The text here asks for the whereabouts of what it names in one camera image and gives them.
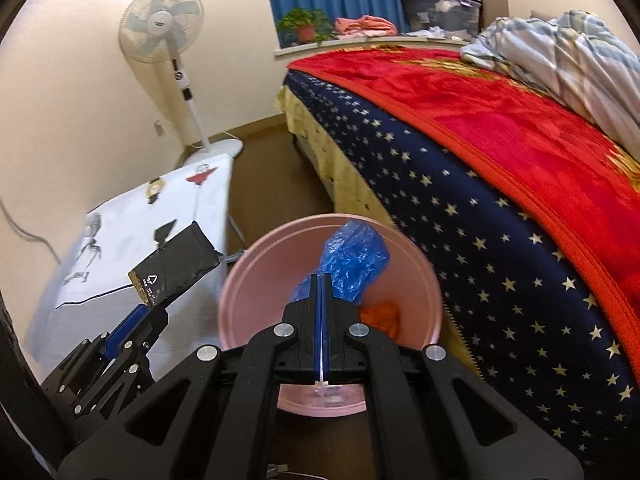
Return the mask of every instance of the red blanket trim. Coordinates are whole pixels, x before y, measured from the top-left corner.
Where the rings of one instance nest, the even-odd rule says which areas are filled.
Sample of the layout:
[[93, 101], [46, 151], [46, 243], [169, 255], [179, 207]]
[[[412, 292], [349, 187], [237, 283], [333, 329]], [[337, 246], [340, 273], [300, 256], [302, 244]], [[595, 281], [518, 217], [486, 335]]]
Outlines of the red blanket trim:
[[487, 158], [477, 148], [460, 139], [451, 130], [430, 117], [417, 113], [407, 105], [358, 82], [309, 66], [308, 59], [292, 62], [288, 68], [308, 73], [361, 95], [394, 117], [417, 128], [455, 153], [485, 181], [504, 192], [514, 202], [526, 209], [530, 216], [552, 236], [558, 247], [562, 249], [596, 295], [599, 305], [602, 307], [625, 349], [626, 356], [636, 376], [636, 381], [640, 384], [640, 337], [638, 337], [640, 334], [640, 319], [634, 313], [626, 295], [590, 248], [535, 193], [517, 182], [502, 167]]

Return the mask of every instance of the plaid blanket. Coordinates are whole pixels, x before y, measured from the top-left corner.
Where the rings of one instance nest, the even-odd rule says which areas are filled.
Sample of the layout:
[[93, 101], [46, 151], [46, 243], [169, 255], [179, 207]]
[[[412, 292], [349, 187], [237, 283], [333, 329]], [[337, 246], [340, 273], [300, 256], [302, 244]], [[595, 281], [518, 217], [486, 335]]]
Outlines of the plaid blanket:
[[640, 160], [640, 60], [594, 14], [498, 18], [461, 53], [550, 95]]

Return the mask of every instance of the pink trash bin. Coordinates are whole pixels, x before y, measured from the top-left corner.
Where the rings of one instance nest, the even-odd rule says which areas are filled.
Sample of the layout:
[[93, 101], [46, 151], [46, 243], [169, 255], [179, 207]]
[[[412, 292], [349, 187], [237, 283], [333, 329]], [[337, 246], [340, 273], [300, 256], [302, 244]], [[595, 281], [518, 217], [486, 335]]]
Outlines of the pink trash bin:
[[[390, 260], [367, 289], [364, 306], [395, 303], [400, 308], [398, 344], [420, 349], [438, 341], [442, 324], [440, 286], [431, 264], [400, 231], [369, 218], [325, 214], [294, 220], [264, 235], [238, 260], [226, 279], [218, 322], [223, 349], [249, 342], [280, 323], [295, 286], [320, 261], [325, 240], [347, 220], [369, 223], [384, 238]], [[366, 410], [359, 385], [283, 385], [278, 407], [308, 416], [342, 416]]]

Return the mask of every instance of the window sill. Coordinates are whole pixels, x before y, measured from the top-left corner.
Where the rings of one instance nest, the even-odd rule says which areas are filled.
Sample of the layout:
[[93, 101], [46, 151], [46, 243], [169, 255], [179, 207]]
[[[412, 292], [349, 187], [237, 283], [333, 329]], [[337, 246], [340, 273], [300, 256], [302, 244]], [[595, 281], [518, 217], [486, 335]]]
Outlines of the window sill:
[[468, 41], [455, 40], [434, 40], [432, 38], [416, 38], [414, 36], [380, 36], [376, 38], [351, 38], [349, 40], [329, 40], [323, 41], [320, 45], [317, 43], [308, 43], [304, 45], [288, 46], [287, 48], [277, 48], [273, 53], [275, 57], [290, 56], [291, 54], [299, 54], [300, 52], [308, 52], [313, 50], [321, 50], [324, 48], [340, 47], [351, 44], [374, 44], [374, 43], [422, 43], [432, 45], [453, 45], [464, 46]]

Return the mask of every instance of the yellow bed skirt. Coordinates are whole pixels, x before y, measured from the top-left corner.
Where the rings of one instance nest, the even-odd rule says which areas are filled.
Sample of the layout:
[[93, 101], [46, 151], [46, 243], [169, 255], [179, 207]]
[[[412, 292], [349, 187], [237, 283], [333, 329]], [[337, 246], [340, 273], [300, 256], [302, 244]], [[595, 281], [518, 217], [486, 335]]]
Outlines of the yellow bed skirt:
[[[373, 191], [302, 101], [289, 88], [284, 87], [278, 94], [276, 105], [286, 114], [289, 131], [308, 141], [318, 160], [320, 178], [333, 184], [334, 211], [373, 218], [395, 227]], [[443, 316], [440, 343], [480, 375], [466, 344], [448, 315]]]

